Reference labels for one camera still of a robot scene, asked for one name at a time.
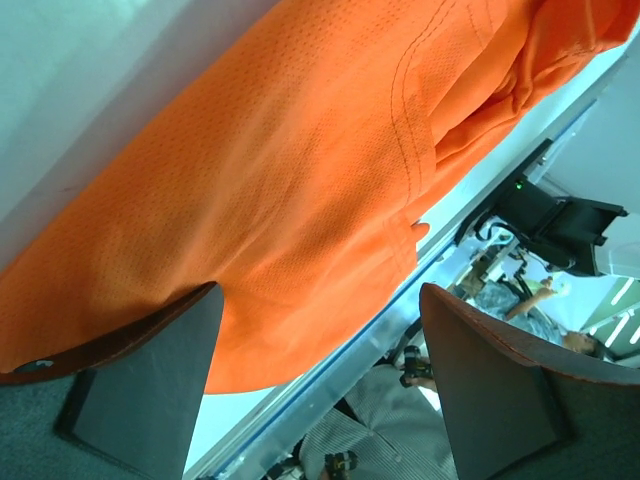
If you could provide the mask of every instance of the striped shirt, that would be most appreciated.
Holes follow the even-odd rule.
[[[520,298],[507,286],[495,282],[488,282],[473,300],[476,308],[502,321],[507,321],[507,314],[521,303]],[[566,333],[537,308],[516,315],[509,324],[559,346],[562,346],[562,337]]]
[[[353,480],[458,478],[442,416],[400,375],[374,367],[345,396],[359,421],[331,409],[307,434],[300,460],[309,480],[319,478],[325,454],[347,450],[358,455]]]

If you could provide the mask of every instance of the person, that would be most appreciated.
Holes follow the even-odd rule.
[[[278,2],[0,266],[0,374],[170,321],[215,282],[205,391],[293,380],[416,268],[425,212],[639,15],[640,0]]]
[[[525,332],[577,353],[604,358],[606,347],[591,335],[566,331],[536,307],[555,295],[548,278],[532,297],[522,299],[504,282],[487,282],[471,302],[476,308]]]
[[[393,365],[374,366],[307,433],[294,454],[309,480],[328,478],[326,454],[349,450],[358,456],[352,480],[458,478],[444,419],[415,388],[437,391],[435,381],[404,388],[400,376]]]

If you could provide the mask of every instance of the orange fabric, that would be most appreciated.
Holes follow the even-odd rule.
[[[639,8],[282,1],[2,274],[0,370],[214,280],[207,391],[291,380],[411,272],[420,215]]]

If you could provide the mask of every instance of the person's hand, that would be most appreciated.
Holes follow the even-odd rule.
[[[424,363],[431,363],[429,357],[420,357],[420,360]],[[404,364],[400,365],[398,368],[404,371]],[[436,381],[433,378],[407,378],[406,382],[409,385],[413,385],[414,387],[428,388],[429,390],[433,390],[434,392],[438,391],[438,388],[436,387]]]
[[[436,381],[433,378],[407,378],[406,381],[414,387],[427,388],[438,393],[438,387],[436,386]]]
[[[547,300],[548,298],[553,297],[555,294],[556,292],[551,290],[549,287],[542,287],[533,295],[533,297],[537,300]]]

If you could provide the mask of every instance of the white wall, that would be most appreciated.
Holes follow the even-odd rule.
[[[640,39],[629,46],[627,55],[545,182],[570,195],[640,213]]]

